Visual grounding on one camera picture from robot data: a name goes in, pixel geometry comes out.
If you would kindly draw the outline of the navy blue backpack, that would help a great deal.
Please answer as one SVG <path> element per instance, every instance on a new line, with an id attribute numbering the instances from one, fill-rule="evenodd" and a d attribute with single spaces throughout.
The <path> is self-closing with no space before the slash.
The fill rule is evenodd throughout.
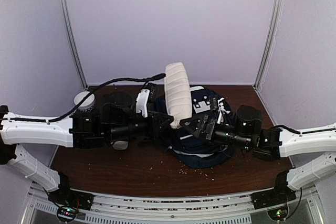
<path id="1" fill-rule="evenodd" d="M 218 99 L 224 97 L 204 86 L 190 87 L 190 91 L 193 105 L 192 116 L 208 115 L 217 121 L 217 116 L 210 108 L 210 96 Z M 225 103 L 227 108 L 231 110 L 229 125 L 233 125 L 232 109 L 227 101 Z M 166 145 L 167 150 L 183 164 L 195 169 L 220 165 L 231 158 L 235 152 L 235 148 L 232 146 L 213 144 L 202 138 L 196 138 L 183 128 L 176 130 L 166 128 L 161 133 L 160 140 Z"/>

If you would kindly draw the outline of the beige ribbed pencil case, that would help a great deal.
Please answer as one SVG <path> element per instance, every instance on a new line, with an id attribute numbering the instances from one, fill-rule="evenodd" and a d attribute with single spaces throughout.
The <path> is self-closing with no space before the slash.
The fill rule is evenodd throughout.
<path id="1" fill-rule="evenodd" d="M 192 97 L 186 69 L 182 62 L 165 67 L 164 93 L 166 110 L 173 117 L 172 129 L 179 129 L 180 121 L 192 117 Z"/>

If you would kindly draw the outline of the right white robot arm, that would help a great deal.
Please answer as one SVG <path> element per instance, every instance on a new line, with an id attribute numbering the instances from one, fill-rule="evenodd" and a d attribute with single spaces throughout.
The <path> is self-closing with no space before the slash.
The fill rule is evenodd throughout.
<path id="1" fill-rule="evenodd" d="M 180 126 L 197 138 L 211 143 L 244 147 L 263 161 L 275 161 L 304 153 L 323 154 L 298 168 L 277 175 L 274 188 L 251 194 L 255 209 L 285 204 L 296 199 L 296 191 L 335 172 L 335 124 L 294 130 L 279 125 L 262 129 L 262 114 L 252 106 L 242 105 L 234 124 L 218 124 L 208 115 L 180 121 Z"/>

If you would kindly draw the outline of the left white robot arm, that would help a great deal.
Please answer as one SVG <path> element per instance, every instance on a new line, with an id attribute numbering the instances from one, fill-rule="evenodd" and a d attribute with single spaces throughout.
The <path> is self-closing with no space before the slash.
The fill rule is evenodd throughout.
<path id="1" fill-rule="evenodd" d="M 40 184 L 57 206 L 89 210 L 93 195 L 72 190 L 67 175 L 43 165 L 23 144 L 125 150 L 130 140 L 138 136 L 155 138 L 173 122 L 172 116 L 149 110 L 152 98 L 149 89 L 141 90 L 135 100 L 124 92 L 115 92 L 96 108 L 95 95 L 84 91 L 75 96 L 74 109 L 59 118 L 22 116 L 3 105 L 1 163 L 16 167 L 26 178 Z"/>

